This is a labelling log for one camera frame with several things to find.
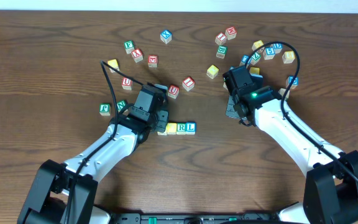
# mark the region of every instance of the wood grain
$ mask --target wood grain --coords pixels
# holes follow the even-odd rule
[[[214,37],[228,26],[238,35],[216,58]],[[165,45],[159,33],[169,29]],[[157,69],[134,63],[123,42],[158,55]],[[152,134],[99,185],[96,203],[143,212],[243,212],[279,209],[302,200],[305,178],[280,146],[257,128],[224,113],[222,74],[251,53],[254,41],[281,40],[301,57],[300,85],[289,105],[317,133],[345,152],[358,150],[358,15],[0,11],[0,223],[15,223],[37,169],[63,162],[104,133],[111,101],[99,61],[116,58],[142,82],[181,88],[170,102],[172,121],[196,121],[195,136]],[[258,64],[265,82],[285,85],[295,64],[279,57]],[[120,87],[118,100],[139,91]]]

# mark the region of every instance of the toy block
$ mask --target toy block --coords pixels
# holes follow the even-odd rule
[[[251,65],[256,65],[256,63],[258,63],[259,60],[260,60],[260,54],[258,54],[257,52],[254,53],[250,60]]]
[[[242,59],[241,59],[241,62],[240,62],[240,66],[245,65],[248,58],[249,58],[248,55],[242,56]]]
[[[186,124],[185,123],[177,124],[177,134],[186,134]]]
[[[276,54],[280,53],[281,50],[283,49],[282,44],[272,44],[270,47],[273,47],[274,53],[276,53]]]
[[[192,88],[194,88],[195,82],[191,77],[187,77],[181,84],[186,91],[190,91]]]
[[[224,45],[226,41],[227,41],[227,37],[223,33],[219,33],[215,38],[215,43],[218,44],[219,46]]]
[[[274,49],[273,47],[266,47],[265,51],[264,51],[264,59],[265,60],[270,60],[274,58]]]
[[[284,63],[292,63],[295,59],[295,54],[293,51],[284,52],[283,54],[283,62]]]
[[[162,31],[160,38],[161,38],[162,42],[167,44],[172,40],[172,33],[169,32],[169,30],[164,30],[164,31]]]
[[[159,131],[157,131],[157,134],[158,135],[168,135],[168,133],[167,133],[167,128],[165,128],[165,131],[164,132],[159,132]]]
[[[215,65],[211,65],[210,68],[206,71],[206,75],[214,79],[219,73],[219,69]]]
[[[251,68],[249,69],[249,73],[250,73],[250,74],[259,75],[259,71],[260,71],[260,69],[259,69],[259,68],[255,68],[255,67],[251,67]]]
[[[226,29],[224,35],[226,35],[228,40],[236,38],[237,30],[234,27],[229,27]]]
[[[123,109],[125,107],[125,105],[127,105],[127,101],[126,100],[121,100],[117,102],[117,109],[118,112],[121,111],[121,109]]]
[[[186,123],[186,134],[196,134],[196,123],[194,122]]]
[[[157,68],[158,57],[156,55],[149,55],[149,67]]]
[[[281,96],[284,96],[284,93],[285,93],[285,89],[284,88],[281,88],[278,93],[281,95]],[[290,97],[290,91],[288,91],[288,93],[285,95],[285,100],[287,100],[288,98]]]
[[[168,123],[165,128],[167,130],[167,134],[177,134],[177,126],[178,125],[176,123]]]
[[[130,54],[131,52],[133,52],[135,50],[134,42],[131,40],[124,42],[124,47],[125,47],[125,51],[127,52],[127,54]]]
[[[218,58],[224,58],[224,56],[226,56],[226,52],[227,52],[227,47],[219,46],[218,51],[216,52],[216,56]]]
[[[169,89],[167,91],[167,95],[171,98],[176,99],[179,95],[179,87],[177,87],[175,85],[170,85]]]
[[[129,78],[123,78],[122,79],[122,87],[125,90],[132,90],[132,85],[134,84],[134,82],[132,82],[132,80],[130,80]]]
[[[112,66],[116,70],[119,70],[117,59],[113,59],[107,62],[108,65]]]
[[[254,44],[252,45],[252,50],[256,50],[258,47],[262,46],[264,43],[261,40],[258,40],[256,42],[254,42]],[[262,47],[261,49],[259,49],[257,52],[259,54],[261,54],[264,51],[264,47]]]
[[[290,77],[287,78],[287,81],[285,83],[285,88],[288,88],[288,86],[289,86],[290,82],[292,81],[292,79],[293,79],[293,76],[290,76]],[[295,81],[292,83],[291,90],[295,89],[298,86],[298,84],[299,84],[299,79],[297,77],[295,79]]]
[[[99,106],[99,113],[102,116],[110,116],[111,115],[111,106],[108,103],[101,103]]]
[[[143,60],[143,54],[139,49],[134,50],[133,52],[131,52],[131,54],[132,58],[135,60],[136,63]]]

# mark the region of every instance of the cable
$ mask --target cable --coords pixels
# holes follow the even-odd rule
[[[85,164],[92,158],[93,155],[95,155],[101,148],[103,148],[103,146],[105,146],[109,141],[114,140],[114,136],[117,133],[117,127],[118,127],[118,114],[122,114],[125,110],[121,110],[120,113],[118,113],[118,106],[117,106],[117,99],[116,99],[116,95],[114,94],[114,89],[112,87],[109,75],[107,74],[107,71],[105,69],[104,66],[109,67],[110,69],[113,69],[115,72],[117,72],[118,74],[122,75],[125,78],[128,78],[130,80],[132,80],[133,82],[136,82],[140,85],[143,85],[143,83],[137,81],[136,79],[129,77],[125,74],[123,74],[122,72],[120,72],[119,70],[113,68],[112,66],[110,66],[109,64],[107,64],[104,61],[100,61],[100,66],[102,67],[103,73],[104,73],[104,77],[106,78],[107,84],[109,85],[110,88],[110,92],[111,92],[111,96],[112,96],[112,102],[114,103],[114,113],[115,113],[115,117],[114,117],[114,130],[112,132],[112,135],[110,135],[110,137],[107,138],[107,140],[105,140],[105,142],[103,142],[100,146],[98,146],[95,150],[93,150],[89,155],[87,155],[82,161],[81,164],[78,166],[77,171],[75,172],[74,178],[73,178],[73,182],[71,183],[71,187],[70,187],[70,193],[68,194],[68,200],[67,200],[67,207],[66,207],[66,215],[65,215],[65,224],[68,224],[68,222],[70,221],[70,212],[71,212],[71,204],[73,203],[73,197],[74,197],[74,189],[75,189],[75,185],[77,183],[78,180],[78,176],[80,175],[80,172],[82,170],[82,168],[85,166]]]
[[[281,111],[283,113],[283,117],[285,119],[287,119],[287,121],[303,136],[305,137],[307,140],[309,140],[309,142],[311,142],[319,151],[321,151],[322,153],[324,153],[326,156],[328,156],[330,159],[332,159],[334,162],[338,163],[338,165],[349,175],[351,176],[357,183],[358,183],[358,177],[356,177],[356,175],[349,169],[347,168],[341,161],[339,161],[338,158],[336,158],[336,156],[332,155],[330,152],[328,152],[324,146],[322,144],[319,144],[318,142],[316,142],[313,138],[311,138],[310,136],[308,136],[301,128],[299,128],[292,120],[291,120],[291,117],[289,117],[288,115],[288,112],[285,111],[284,109],[284,101],[285,101],[285,96],[287,95],[288,91],[290,91],[290,88],[293,84],[293,82],[295,81],[295,79],[297,78],[298,76],[298,73],[299,73],[299,69],[300,69],[300,58],[299,58],[299,55],[298,55],[298,52],[296,51],[296,49],[294,47],[292,47],[290,44],[288,43],[285,43],[285,42],[281,42],[281,41],[273,41],[273,42],[269,42],[267,44],[264,44],[260,47],[258,47],[257,49],[255,49],[253,51],[253,53],[249,56],[249,58],[246,60],[246,63],[244,66],[247,66],[248,64],[248,61],[251,59],[251,57],[259,50],[261,49],[262,47],[266,47],[268,45],[272,45],[272,44],[282,44],[282,45],[285,45],[287,47],[289,47],[295,54],[295,57],[296,57],[296,62],[297,62],[297,65],[296,65],[296,71],[295,71],[295,74],[291,80],[291,82],[289,83],[289,85],[287,86],[287,88],[285,89],[285,92],[283,94],[283,97],[281,99],[281,102],[280,102],[280,107],[281,107]]]

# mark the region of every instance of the white backdrop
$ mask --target white backdrop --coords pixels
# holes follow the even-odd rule
[[[358,13],[358,0],[0,0],[0,9]]]

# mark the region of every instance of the brown tabletop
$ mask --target brown tabletop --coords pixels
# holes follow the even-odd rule
[[[219,32],[235,26],[225,59]],[[169,44],[160,33],[169,29]],[[135,63],[133,40],[158,68]],[[256,40],[281,40],[299,52],[300,84],[288,104],[318,134],[344,152],[358,150],[358,15],[0,11],[0,223],[14,223],[39,166],[63,162],[106,130],[99,114],[111,102],[99,61],[118,59],[141,82],[180,86],[170,120],[195,121],[195,136],[155,133],[101,181],[95,203],[153,213],[275,210],[303,200],[305,178],[286,152],[258,128],[225,116],[221,74],[238,66]],[[210,65],[215,79],[206,76]],[[295,62],[281,55],[256,67],[267,85],[285,86]],[[187,92],[181,81],[194,78]],[[117,100],[134,102],[140,86]]]

